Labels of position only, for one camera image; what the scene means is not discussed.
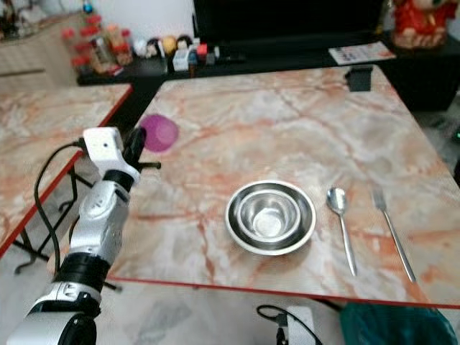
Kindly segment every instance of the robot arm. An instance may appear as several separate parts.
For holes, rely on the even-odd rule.
[[[139,182],[145,130],[136,129],[122,151],[113,128],[88,129],[83,137],[89,157],[103,176],[80,205],[80,220],[60,271],[37,299],[8,345],[95,344],[94,318],[101,309],[107,272],[121,249],[128,216],[129,191]]]

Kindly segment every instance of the marble table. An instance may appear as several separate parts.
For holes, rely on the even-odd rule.
[[[133,282],[460,308],[460,190],[382,71],[372,91],[350,93],[348,68],[165,83],[146,110],[175,121],[180,137],[132,190],[124,245],[109,277]],[[235,190],[284,180],[313,200],[310,241],[264,257],[224,225]],[[333,185],[349,197],[352,277]],[[411,283],[371,188],[381,185],[418,279]]]
[[[0,94],[0,257],[37,210],[33,187],[45,160],[59,146],[103,126],[131,86],[97,86]],[[59,154],[42,179],[46,197],[80,157]]]

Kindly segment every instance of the purple cup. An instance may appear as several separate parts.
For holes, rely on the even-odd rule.
[[[147,131],[145,148],[153,152],[163,152],[169,149],[179,136],[178,126],[159,114],[146,116],[141,121],[141,127]]]

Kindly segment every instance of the television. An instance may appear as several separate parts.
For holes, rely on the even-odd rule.
[[[374,32],[384,0],[194,0],[207,42]]]

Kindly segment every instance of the red figurine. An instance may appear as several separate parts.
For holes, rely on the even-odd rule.
[[[455,18],[458,0],[395,0],[393,42],[402,48],[433,48],[446,40],[447,19]]]

